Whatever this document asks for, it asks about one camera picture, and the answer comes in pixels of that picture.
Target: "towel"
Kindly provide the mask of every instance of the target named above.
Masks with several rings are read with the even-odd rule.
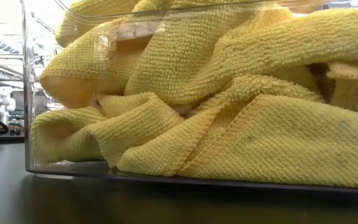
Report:
[[[152,21],[152,35],[120,39],[139,22],[100,24],[49,63],[41,84],[68,109],[32,123],[36,162],[358,187],[358,112],[326,104],[306,67],[358,60],[358,9],[179,10]]]
[[[327,76],[336,85],[331,104],[358,112],[358,60],[330,63]]]

